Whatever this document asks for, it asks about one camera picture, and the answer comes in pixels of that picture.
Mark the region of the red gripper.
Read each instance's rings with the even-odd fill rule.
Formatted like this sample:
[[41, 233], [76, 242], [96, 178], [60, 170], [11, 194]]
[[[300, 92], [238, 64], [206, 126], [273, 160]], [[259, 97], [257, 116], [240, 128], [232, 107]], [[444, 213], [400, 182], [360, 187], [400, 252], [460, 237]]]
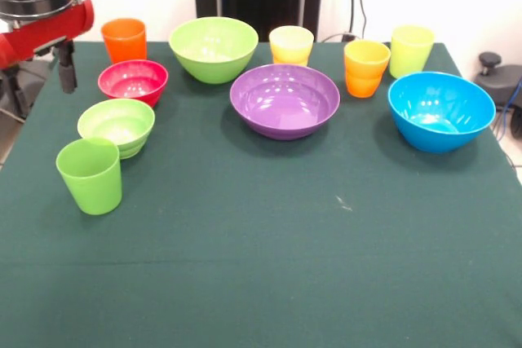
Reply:
[[54, 48], [54, 54], [58, 61], [60, 84], [64, 93], [72, 94], [77, 88], [77, 76], [73, 61], [74, 44], [71, 40], [89, 31], [93, 24], [92, 1], [84, 0], [57, 15], [1, 34], [2, 88], [13, 104], [16, 116], [26, 118], [28, 104], [17, 79], [19, 69], [9, 67], [59, 42]]

